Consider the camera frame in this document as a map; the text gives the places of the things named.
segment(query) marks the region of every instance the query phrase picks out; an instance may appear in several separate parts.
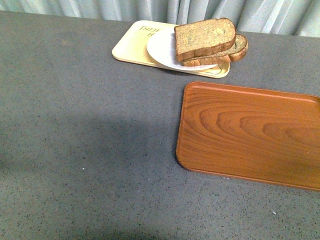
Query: yellow tray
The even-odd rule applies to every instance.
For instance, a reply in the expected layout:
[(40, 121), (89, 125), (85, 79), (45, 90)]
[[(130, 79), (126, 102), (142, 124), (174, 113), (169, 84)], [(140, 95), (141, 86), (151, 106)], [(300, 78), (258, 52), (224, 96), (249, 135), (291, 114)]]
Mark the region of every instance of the yellow tray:
[(223, 78), (229, 73), (230, 63), (218, 64), (215, 67), (201, 71), (185, 71), (172, 69), (154, 60), (147, 51), (147, 42), (149, 38), (160, 30), (172, 28), (174, 26), (174, 24), (156, 21), (136, 21), (113, 48), (112, 55), (119, 61), (169, 69), (215, 79)]

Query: table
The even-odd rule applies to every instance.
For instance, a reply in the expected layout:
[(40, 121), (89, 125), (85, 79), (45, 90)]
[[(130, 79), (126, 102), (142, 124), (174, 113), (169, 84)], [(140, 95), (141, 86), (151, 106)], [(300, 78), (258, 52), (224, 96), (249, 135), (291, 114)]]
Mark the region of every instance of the table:
[(117, 61), (132, 22), (0, 11), (1, 239), (319, 239), (320, 193), (190, 172), (183, 90), (320, 96), (320, 39), (263, 33), (220, 79)]

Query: bread crust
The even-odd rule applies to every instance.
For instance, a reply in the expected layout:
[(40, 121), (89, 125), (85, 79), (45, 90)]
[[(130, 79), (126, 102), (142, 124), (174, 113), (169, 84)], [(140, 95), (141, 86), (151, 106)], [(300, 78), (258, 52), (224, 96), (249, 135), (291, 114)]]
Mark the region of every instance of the bread crust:
[[(230, 21), (230, 23), (232, 24), (232, 26), (234, 28), (235, 34), (234, 34), (234, 37), (233, 37), (233, 39), (231, 41), (224, 42), (224, 43), (216, 45), (216, 46), (203, 47), (203, 48), (199, 48), (199, 49), (183, 52), (181, 54), (178, 54), (178, 52), (177, 52), (178, 46), (177, 46), (177, 41), (176, 41), (175, 42), (175, 49), (176, 49), (176, 57), (175, 58), (176, 58), (176, 60), (178, 62), (182, 62), (182, 61), (185, 61), (185, 60), (188, 60), (188, 59), (191, 59), (191, 58), (213, 55), (213, 54), (216, 54), (218, 52), (222, 52), (222, 51), (225, 51), (225, 50), (228, 50), (229, 48), (231, 48), (234, 45), (235, 41), (236, 41), (237, 29), (236, 29), (236, 26), (234, 25), (234, 23), (230, 19), (228, 19), (226, 17), (214, 18), (214, 20), (223, 20), (223, 19), (226, 19), (226, 20)], [(202, 21), (199, 21), (198, 23), (211, 21), (211, 20), (212, 19), (202, 20)], [(187, 24), (175, 26), (174, 27), (174, 34), (176, 34), (177, 28), (179, 28), (181, 26), (185, 26), (185, 25), (187, 25)]]
[(246, 56), (248, 52), (249, 44), (248, 44), (247, 38), (244, 35), (242, 34), (239, 34), (239, 35), (243, 36), (246, 41), (245, 47), (240, 49), (239, 51), (235, 53), (229, 53), (223, 56), (208, 56), (208, 57), (199, 57), (192, 60), (185, 60), (182, 62), (182, 65), (185, 67), (196, 67), (201, 65), (226, 64), (230, 62), (240, 61)]

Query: curtain fold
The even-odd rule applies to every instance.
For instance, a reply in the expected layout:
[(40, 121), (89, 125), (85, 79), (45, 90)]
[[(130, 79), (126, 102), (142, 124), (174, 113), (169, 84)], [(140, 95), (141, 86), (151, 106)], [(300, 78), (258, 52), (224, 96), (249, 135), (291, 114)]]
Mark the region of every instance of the curtain fold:
[(320, 0), (0, 0), (0, 11), (178, 25), (225, 17), (239, 31), (320, 38)]

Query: wooden tray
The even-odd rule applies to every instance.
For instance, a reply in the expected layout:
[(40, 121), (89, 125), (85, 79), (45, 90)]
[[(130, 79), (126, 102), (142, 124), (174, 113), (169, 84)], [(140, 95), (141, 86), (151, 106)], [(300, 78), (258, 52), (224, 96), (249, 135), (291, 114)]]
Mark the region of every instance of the wooden tray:
[[(119, 61), (171, 70), (171, 68), (162, 65), (149, 55), (147, 51), (147, 42), (156, 32), (162, 29), (173, 28), (174, 26), (174, 24), (156, 21), (136, 21), (113, 48), (112, 55)], [(230, 63), (218, 64), (213, 68), (201, 71), (184, 71), (176, 69), (174, 69), (174, 71), (217, 79), (223, 78), (229, 73)]]
[(189, 83), (176, 155), (188, 170), (319, 191), (320, 98)]

